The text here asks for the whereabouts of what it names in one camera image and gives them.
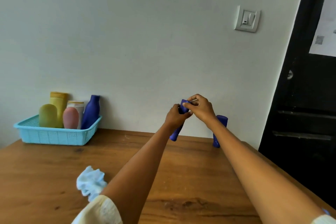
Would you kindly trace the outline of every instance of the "switch plate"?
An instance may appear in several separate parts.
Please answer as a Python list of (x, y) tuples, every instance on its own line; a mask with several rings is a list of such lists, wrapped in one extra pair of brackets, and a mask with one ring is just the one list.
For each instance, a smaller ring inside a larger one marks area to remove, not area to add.
[(260, 10), (253, 11), (244, 9), (238, 5), (237, 22), (234, 29), (255, 33), (257, 31), (259, 18)]

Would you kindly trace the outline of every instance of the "person's left hand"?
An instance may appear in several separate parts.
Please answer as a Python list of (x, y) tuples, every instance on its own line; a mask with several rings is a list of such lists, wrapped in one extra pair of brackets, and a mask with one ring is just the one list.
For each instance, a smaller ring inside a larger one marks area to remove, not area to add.
[(186, 119), (192, 116), (193, 112), (179, 113), (179, 104), (173, 105), (166, 116), (165, 124), (169, 125), (171, 129), (177, 129)]

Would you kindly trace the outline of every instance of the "yellow bottle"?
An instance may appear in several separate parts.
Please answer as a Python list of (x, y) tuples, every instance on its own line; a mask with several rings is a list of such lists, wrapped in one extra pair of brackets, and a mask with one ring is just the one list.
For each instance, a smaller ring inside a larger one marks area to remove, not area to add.
[(50, 102), (57, 108), (56, 128), (63, 128), (63, 112), (67, 107), (68, 94), (62, 92), (50, 92)]
[(45, 128), (56, 128), (57, 108), (52, 104), (42, 105), (39, 110), (39, 125)]

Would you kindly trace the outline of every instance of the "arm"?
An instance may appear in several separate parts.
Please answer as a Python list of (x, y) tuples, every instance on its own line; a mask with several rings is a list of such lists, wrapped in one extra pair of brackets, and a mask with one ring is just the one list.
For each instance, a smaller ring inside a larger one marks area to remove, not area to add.
[(216, 118), (201, 95), (185, 103), (216, 135), (243, 188), (265, 224), (310, 224), (324, 212), (300, 189), (250, 151)]
[(124, 224), (138, 223), (151, 190), (169, 136), (192, 115), (179, 114), (179, 105), (169, 111), (165, 123), (124, 165), (102, 191), (116, 205)]

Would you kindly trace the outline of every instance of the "white bottle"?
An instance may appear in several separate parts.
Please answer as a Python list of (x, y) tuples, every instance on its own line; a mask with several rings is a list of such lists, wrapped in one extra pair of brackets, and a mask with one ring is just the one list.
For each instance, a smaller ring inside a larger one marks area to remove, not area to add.
[(84, 102), (82, 101), (68, 101), (68, 104), (66, 106), (68, 107), (75, 107), (78, 115), (79, 115), (79, 122), (78, 122), (78, 126), (77, 129), (81, 129), (81, 125), (82, 125), (82, 118), (83, 118), (83, 112), (84, 112)]

